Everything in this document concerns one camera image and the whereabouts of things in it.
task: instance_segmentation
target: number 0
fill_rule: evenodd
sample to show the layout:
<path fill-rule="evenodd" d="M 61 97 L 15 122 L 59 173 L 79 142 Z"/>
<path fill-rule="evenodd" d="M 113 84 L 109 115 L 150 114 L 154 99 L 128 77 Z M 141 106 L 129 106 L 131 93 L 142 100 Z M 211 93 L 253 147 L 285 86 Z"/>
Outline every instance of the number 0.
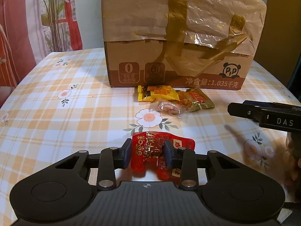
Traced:
<path fill-rule="evenodd" d="M 131 63 L 127 63 L 125 65 L 125 71 L 126 73 L 131 73 L 133 71 L 133 65 Z"/>

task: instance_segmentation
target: floral tablecloth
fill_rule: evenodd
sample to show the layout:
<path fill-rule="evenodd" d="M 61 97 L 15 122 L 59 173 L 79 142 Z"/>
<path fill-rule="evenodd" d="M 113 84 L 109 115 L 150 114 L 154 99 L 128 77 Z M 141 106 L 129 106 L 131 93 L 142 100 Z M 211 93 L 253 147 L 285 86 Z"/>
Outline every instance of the floral tablecloth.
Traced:
<path fill-rule="evenodd" d="M 9 193 L 18 181 L 78 150 L 91 154 L 119 147 L 135 131 L 192 138 L 196 153 L 217 150 L 283 185 L 286 133 L 230 116 L 227 106 L 244 100 L 300 105 L 297 99 L 256 62 L 241 90 L 204 92 L 215 103 L 214 109 L 172 118 L 156 112 L 152 103 L 138 102 L 135 88 L 111 88 L 103 49 L 49 54 L 0 109 L 0 225 L 16 220 Z M 130 168 L 118 170 L 116 177 L 158 180 L 151 170 L 141 177 Z M 201 169 L 199 179 L 206 182 Z M 92 171 L 89 182 L 95 181 Z"/>

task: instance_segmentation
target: red snack package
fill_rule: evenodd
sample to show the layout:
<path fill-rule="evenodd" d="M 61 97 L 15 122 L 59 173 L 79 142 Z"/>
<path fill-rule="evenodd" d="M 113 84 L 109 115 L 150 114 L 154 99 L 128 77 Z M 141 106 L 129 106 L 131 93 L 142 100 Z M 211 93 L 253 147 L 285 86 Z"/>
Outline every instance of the red snack package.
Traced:
<path fill-rule="evenodd" d="M 186 147 L 195 149 L 192 139 L 178 137 L 164 132 L 134 133 L 132 137 L 131 168 L 135 172 L 144 172 L 144 162 L 148 161 L 157 166 L 157 175 L 161 180 L 177 180 L 180 176 L 179 169 L 168 169 L 162 147 L 166 139 L 171 140 L 175 148 Z"/>

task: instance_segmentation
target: black circular joint cover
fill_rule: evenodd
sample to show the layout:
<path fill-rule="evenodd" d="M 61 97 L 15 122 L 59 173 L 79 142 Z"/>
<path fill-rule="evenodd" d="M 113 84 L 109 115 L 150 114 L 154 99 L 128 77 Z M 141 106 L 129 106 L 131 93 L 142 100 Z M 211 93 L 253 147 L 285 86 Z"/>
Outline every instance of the black circular joint cover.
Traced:
<path fill-rule="evenodd" d="M 259 223 L 278 216 L 285 201 L 283 188 L 253 170 L 218 173 L 202 186 L 202 197 L 217 216 L 237 223 Z"/>
<path fill-rule="evenodd" d="M 66 169 L 40 171 L 18 182 L 10 193 L 17 218 L 55 222 L 72 217 L 90 203 L 92 188 L 78 174 Z"/>

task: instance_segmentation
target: white flower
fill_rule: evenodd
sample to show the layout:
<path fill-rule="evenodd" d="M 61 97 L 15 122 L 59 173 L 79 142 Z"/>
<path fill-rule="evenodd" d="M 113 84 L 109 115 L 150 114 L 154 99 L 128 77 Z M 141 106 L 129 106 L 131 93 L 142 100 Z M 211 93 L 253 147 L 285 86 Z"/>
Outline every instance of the white flower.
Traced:
<path fill-rule="evenodd" d="M 71 91 L 71 90 L 68 90 L 68 89 L 63 90 L 63 91 L 61 91 L 61 92 L 58 94 L 58 97 L 59 97 L 59 99 L 65 99 L 65 98 L 67 98 L 67 97 L 70 96 L 71 92 L 72 92 L 72 91 Z"/>
<path fill-rule="evenodd" d="M 274 149 L 270 145 L 264 146 L 264 153 L 266 157 L 272 158 L 274 157 Z"/>
<path fill-rule="evenodd" d="M 161 114 L 153 109 L 140 110 L 136 117 L 139 119 L 137 123 L 143 127 L 155 127 L 162 121 Z"/>
<path fill-rule="evenodd" d="M 4 113 L 1 117 L 0 117 L 0 122 L 3 123 L 5 121 L 8 120 L 8 113 Z"/>
<path fill-rule="evenodd" d="M 261 147 L 259 146 L 259 144 L 257 142 L 255 142 L 254 140 L 250 140 L 248 139 L 245 143 L 244 143 L 244 150 L 246 152 L 246 154 L 250 157 L 250 159 L 252 161 L 255 160 L 255 158 L 257 160 L 261 159 L 262 156 L 262 151 L 261 151 Z"/>
<path fill-rule="evenodd" d="M 55 67 L 60 67 L 62 66 L 64 63 L 63 62 L 57 62 L 56 64 L 54 64 L 52 67 L 55 68 Z"/>

